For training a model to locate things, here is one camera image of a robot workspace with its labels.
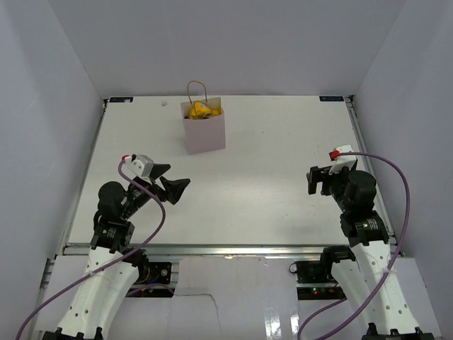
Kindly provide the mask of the yellow snack bar wrapper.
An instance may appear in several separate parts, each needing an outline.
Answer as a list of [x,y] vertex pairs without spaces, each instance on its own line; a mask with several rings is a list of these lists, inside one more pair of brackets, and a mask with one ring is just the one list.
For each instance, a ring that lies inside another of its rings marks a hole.
[[202,101],[195,101],[189,110],[189,119],[191,120],[204,120],[213,116],[212,108]]

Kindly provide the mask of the yellow M&M packet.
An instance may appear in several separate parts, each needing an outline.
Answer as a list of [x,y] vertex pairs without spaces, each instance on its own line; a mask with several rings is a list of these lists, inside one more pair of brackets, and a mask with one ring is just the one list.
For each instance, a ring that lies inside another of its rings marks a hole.
[[223,113],[223,111],[221,108],[215,108],[215,109],[210,110],[208,113],[209,113],[209,117],[217,117],[217,116],[220,116]]

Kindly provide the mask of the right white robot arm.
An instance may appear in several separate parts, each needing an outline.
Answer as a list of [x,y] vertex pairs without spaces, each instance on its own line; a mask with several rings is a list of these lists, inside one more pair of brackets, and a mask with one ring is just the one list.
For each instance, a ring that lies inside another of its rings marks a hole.
[[364,328],[363,339],[433,339],[410,311],[397,275],[389,269],[391,245],[383,220],[374,210],[376,180],[355,166],[332,172],[313,166],[307,174],[308,193],[321,193],[338,204],[346,246],[326,247],[319,265],[321,277],[338,282],[355,317]]

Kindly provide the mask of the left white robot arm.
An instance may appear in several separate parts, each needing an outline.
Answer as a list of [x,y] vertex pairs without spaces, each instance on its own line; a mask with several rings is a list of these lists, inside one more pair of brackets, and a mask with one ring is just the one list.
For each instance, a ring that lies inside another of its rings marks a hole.
[[170,165],[155,164],[144,155],[126,156],[118,167],[127,167],[135,177],[126,179],[126,188],[109,181],[99,189],[84,276],[71,285],[76,293],[68,310],[44,339],[107,338],[131,287],[150,275],[144,247],[130,246],[134,233],[130,218],[150,200],[159,206],[175,205],[190,184],[188,178],[168,180],[164,174]]

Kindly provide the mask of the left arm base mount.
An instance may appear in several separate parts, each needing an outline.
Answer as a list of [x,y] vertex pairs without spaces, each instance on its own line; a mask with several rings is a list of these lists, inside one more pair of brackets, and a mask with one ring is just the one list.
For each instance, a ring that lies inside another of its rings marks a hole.
[[149,260],[144,249],[125,259],[138,270],[139,277],[126,294],[127,298],[171,298],[174,288],[170,287],[172,263]]

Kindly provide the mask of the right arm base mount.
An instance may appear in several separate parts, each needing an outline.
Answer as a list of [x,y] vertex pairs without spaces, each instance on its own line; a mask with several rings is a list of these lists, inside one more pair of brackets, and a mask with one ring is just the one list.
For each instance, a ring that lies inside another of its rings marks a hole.
[[298,301],[341,300],[345,293],[332,276],[333,264],[355,260],[348,246],[330,246],[323,249],[317,261],[294,261],[288,271],[297,279]]

